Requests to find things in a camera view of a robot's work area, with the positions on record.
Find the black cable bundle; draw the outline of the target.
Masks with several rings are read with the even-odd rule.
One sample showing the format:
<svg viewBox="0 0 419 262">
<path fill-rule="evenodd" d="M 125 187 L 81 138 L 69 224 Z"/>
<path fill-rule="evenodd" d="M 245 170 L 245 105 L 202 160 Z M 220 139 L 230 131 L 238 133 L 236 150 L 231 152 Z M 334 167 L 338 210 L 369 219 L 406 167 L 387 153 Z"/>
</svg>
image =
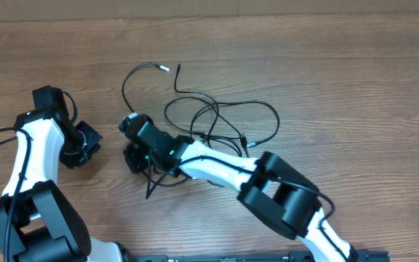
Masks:
<svg viewBox="0 0 419 262">
<path fill-rule="evenodd" d="M 231 149 L 233 149 L 237 156 L 245 156 L 250 157 L 249 148 L 256 147 L 260 144 L 267 143 L 268 141 L 272 140 L 278 133 L 280 128 L 280 116 L 278 111 L 270 104 L 262 100 L 245 100 L 245 101 L 237 101 L 237 102 L 219 102 L 213 98 L 213 96 L 200 91 L 183 91 L 177 88 L 177 81 L 180 75 L 181 64 L 177 65 L 175 78 L 173 83 L 173 89 L 176 93 L 184 94 L 183 97 L 175 98 L 166 104 L 164 107 L 164 118 L 166 121 L 171 124 L 174 128 L 178 129 L 179 131 L 188 133 L 191 137 L 199 137 L 203 144 L 206 144 L 210 148 L 212 148 L 211 142 L 221 143 Z M 168 114 L 168 110 L 171 106 L 173 106 L 176 102 L 180 100 L 198 100 L 202 102 L 204 105 L 193 115 L 190 123 L 189 128 L 184 128 L 179 126 L 178 124 L 174 123 Z M 248 142 L 247 136 L 241 132 L 236 126 L 234 126 L 230 121 L 225 118 L 220 110 L 222 107 L 235 107 L 235 106 L 244 106 L 244 105 L 262 105 L 267 107 L 273 114 L 276 120 L 276 127 L 274 132 L 269 135 L 267 138 L 261 140 L 255 140 L 252 142 Z M 215 114 L 215 118 L 212 120 L 212 123 L 208 129 L 208 131 L 199 131 L 194 128 L 194 125 L 199 117 L 203 114 L 212 111 Z M 216 124 L 222 121 L 227 124 L 235 133 L 236 136 L 228 136 L 228 135 L 218 135 L 214 133 L 214 129 Z"/>
</svg>

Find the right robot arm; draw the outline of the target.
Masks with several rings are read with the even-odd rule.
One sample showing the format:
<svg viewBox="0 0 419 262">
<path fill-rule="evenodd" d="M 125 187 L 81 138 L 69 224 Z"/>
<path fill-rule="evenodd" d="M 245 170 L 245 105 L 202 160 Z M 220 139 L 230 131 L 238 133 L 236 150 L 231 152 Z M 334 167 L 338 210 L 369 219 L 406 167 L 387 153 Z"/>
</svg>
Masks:
<svg viewBox="0 0 419 262">
<path fill-rule="evenodd" d="M 244 158 L 216 151 L 188 136 L 172 137 L 152 119 L 132 113 L 119 131 L 129 141 L 124 156 L 132 173 L 145 173 L 147 195 L 169 176 L 208 180 L 237 191 L 237 199 L 269 229 L 299 239 L 315 261 L 357 261 L 358 253 L 328 223 L 328 197 L 279 156 Z"/>
</svg>

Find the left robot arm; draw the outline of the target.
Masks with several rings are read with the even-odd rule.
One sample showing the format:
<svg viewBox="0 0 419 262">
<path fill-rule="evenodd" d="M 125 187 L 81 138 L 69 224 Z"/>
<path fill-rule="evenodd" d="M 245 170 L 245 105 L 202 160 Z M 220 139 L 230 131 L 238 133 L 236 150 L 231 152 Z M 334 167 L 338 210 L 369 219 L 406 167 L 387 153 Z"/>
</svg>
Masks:
<svg viewBox="0 0 419 262">
<path fill-rule="evenodd" d="M 5 261 L 131 261 L 117 242 L 102 242 L 57 186 L 58 167 L 86 164 L 101 135 L 70 114 L 66 91 L 32 92 L 34 110 L 20 114 L 11 131 L 18 142 L 11 178 L 0 197 L 0 250 Z"/>
</svg>

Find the black cable silver plug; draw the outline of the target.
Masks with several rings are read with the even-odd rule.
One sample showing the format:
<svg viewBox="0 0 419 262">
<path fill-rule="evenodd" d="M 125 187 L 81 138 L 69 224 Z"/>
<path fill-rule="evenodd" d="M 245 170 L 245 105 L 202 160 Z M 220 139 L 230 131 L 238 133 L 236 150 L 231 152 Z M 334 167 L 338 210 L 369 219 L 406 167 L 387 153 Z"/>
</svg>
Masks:
<svg viewBox="0 0 419 262">
<path fill-rule="evenodd" d="M 162 77 L 156 76 L 157 72 L 160 74 L 168 74 L 169 67 L 156 62 L 144 62 L 135 66 L 125 77 L 121 84 L 121 96 L 130 113 L 135 110 L 132 107 L 137 100 L 136 95 L 144 94 L 145 91 L 158 84 Z"/>
</svg>

